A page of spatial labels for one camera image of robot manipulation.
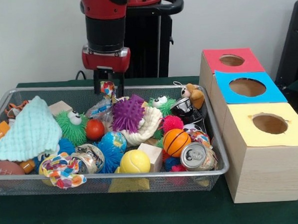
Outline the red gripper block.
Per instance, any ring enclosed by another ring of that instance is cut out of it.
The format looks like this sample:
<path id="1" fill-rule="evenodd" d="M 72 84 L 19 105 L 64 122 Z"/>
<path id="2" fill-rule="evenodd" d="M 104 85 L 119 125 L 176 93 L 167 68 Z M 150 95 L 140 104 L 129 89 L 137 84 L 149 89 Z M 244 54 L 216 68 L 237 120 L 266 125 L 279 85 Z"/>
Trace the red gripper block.
<path id="1" fill-rule="evenodd" d="M 129 68 L 130 63 L 130 48 L 122 48 L 118 52 L 98 53 L 91 50 L 88 46 L 82 49 L 83 66 L 88 70 L 93 71 L 93 85 L 95 94 L 100 94 L 101 84 L 99 80 L 99 70 L 107 69 L 116 72 L 116 78 L 119 81 L 117 88 L 117 97 L 124 95 L 124 72 Z"/>

